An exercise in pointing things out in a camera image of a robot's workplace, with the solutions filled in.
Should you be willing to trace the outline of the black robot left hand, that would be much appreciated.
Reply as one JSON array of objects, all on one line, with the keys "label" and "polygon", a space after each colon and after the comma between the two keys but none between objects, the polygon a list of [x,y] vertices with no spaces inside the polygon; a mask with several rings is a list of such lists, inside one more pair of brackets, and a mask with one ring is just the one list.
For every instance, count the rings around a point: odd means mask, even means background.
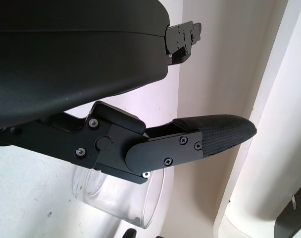
[{"label": "black robot left hand", "polygon": [[157,0],[0,0],[0,146],[17,146],[137,184],[256,134],[240,116],[146,127],[103,102],[162,80],[201,38]]}]

